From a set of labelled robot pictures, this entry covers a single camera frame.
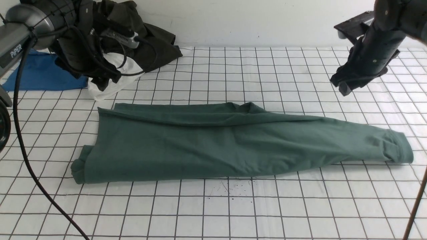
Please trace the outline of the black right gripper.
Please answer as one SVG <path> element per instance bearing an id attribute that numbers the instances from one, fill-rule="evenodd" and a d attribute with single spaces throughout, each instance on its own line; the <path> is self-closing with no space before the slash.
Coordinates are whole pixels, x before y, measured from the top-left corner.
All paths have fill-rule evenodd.
<path id="1" fill-rule="evenodd" d="M 330 79 L 343 96 L 386 74 L 387 65 L 400 53 L 398 47 L 406 37 L 400 30 L 381 30 L 373 11 L 339 23 L 335 29 L 340 39 L 353 44 L 347 62 Z"/>

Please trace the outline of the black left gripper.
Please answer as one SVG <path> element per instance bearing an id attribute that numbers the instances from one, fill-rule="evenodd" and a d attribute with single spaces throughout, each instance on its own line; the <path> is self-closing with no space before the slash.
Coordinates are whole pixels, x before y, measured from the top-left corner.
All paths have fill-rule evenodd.
<path id="1" fill-rule="evenodd" d="M 135 49 L 139 46 L 138 34 L 93 11 L 92 0 L 58 0 L 64 30 L 50 46 L 59 59 L 59 66 L 76 75 L 92 78 L 96 83 L 113 79 L 121 73 L 103 56 L 101 41 L 116 40 L 120 46 Z"/>

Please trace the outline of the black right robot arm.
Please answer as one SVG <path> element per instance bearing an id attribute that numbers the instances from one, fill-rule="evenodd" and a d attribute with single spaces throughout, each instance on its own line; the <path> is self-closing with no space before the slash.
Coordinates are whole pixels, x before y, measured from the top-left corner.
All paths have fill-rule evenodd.
<path id="1" fill-rule="evenodd" d="M 347 62 L 332 75 L 331 83 L 343 96 L 388 72 L 406 37 L 426 44 L 425 0 L 377 0 L 373 11 L 363 12 L 335 26 L 340 39 L 353 46 Z"/>

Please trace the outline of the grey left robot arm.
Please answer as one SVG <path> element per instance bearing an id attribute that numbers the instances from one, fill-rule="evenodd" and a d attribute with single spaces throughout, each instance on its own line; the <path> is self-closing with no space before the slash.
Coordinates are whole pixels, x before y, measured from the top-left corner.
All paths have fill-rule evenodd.
<path id="1" fill-rule="evenodd" d="M 78 78 L 94 78 L 105 89 L 124 73 L 105 60 L 100 40 L 111 38 L 135 49 L 142 39 L 131 29 L 93 10 L 92 0 L 22 0 L 12 6 L 0 28 L 1 75 L 29 50 L 49 49 L 59 66 Z"/>

